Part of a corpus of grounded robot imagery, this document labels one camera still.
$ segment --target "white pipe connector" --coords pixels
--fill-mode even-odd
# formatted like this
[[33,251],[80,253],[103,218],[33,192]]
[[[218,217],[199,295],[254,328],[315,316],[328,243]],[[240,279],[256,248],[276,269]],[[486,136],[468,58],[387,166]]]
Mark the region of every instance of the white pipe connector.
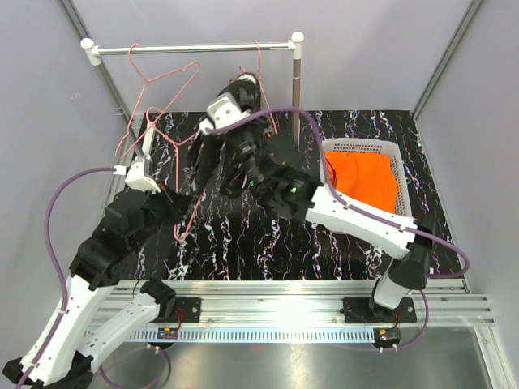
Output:
[[81,40],[81,49],[87,54],[88,60],[92,66],[99,66],[101,64],[101,56],[98,53],[99,46],[94,44],[90,38]]
[[295,50],[292,53],[292,59],[301,59],[302,42],[304,39],[305,36],[302,34],[302,32],[295,32],[292,34],[292,38],[290,40],[295,44]]

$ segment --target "laundry basket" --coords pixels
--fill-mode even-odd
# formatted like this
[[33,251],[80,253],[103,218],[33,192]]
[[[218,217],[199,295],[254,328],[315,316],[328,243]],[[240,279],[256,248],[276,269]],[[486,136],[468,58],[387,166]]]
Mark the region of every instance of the laundry basket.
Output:
[[[400,216],[413,216],[407,181],[405,180],[404,164],[398,145],[393,142],[378,139],[334,138],[323,141],[326,152],[373,152],[385,154],[391,157],[391,171],[395,175],[398,184],[396,214]],[[324,171],[321,167],[320,178],[324,182]]]

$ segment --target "black marble table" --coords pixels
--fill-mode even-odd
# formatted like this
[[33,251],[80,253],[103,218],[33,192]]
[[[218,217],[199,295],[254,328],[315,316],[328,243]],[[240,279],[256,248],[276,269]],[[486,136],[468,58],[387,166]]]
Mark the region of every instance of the black marble table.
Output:
[[[397,143],[404,161],[407,187],[415,217],[433,215],[436,233],[451,241],[440,199],[432,181],[421,140],[409,111],[311,112],[325,138],[369,138]],[[177,141],[195,132],[201,113],[170,113],[159,128]],[[290,136],[288,115],[277,117],[281,133]],[[301,169],[318,174],[314,135],[302,124]],[[181,192],[186,193],[185,160],[188,145],[180,150]],[[171,144],[156,137],[152,158],[155,178],[175,186],[175,154]],[[165,226],[131,261],[127,278],[151,275],[165,280],[359,280],[374,278],[390,258],[367,242],[330,233],[321,225],[300,223],[267,212],[244,194],[229,200],[218,194],[214,179],[184,242],[176,242],[172,226]],[[457,256],[435,247],[435,272],[460,270]]]

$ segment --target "orange fabric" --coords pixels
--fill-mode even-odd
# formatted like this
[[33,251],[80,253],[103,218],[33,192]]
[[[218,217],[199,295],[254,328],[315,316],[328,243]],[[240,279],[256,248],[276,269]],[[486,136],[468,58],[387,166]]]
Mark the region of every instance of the orange fabric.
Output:
[[391,171],[390,156],[327,152],[326,160],[337,190],[373,207],[395,213],[398,184]]

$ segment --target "white wall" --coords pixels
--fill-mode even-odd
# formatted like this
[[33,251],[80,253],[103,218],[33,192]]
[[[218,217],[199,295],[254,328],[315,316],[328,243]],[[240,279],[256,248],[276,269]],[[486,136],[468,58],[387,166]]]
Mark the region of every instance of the white wall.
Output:
[[[79,171],[112,165],[124,123],[54,0],[0,2],[0,365],[36,340],[60,297],[43,217],[54,190]],[[101,214],[109,173],[57,201],[51,234],[67,269]],[[12,387],[1,376],[0,387]]]
[[[92,38],[105,47],[286,41],[305,33],[302,107],[306,109],[412,109],[470,0],[75,0]],[[199,59],[197,80],[174,110],[205,110],[238,73],[257,66],[256,53],[139,56],[150,75]],[[122,56],[106,59],[128,105],[140,81]],[[291,102],[291,55],[264,55],[271,105]],[[165,106],[179,89],[174,76],[150,87],[144,107]]]
[[519,382],[519,2],[486,2],[418,120],[471,286]]

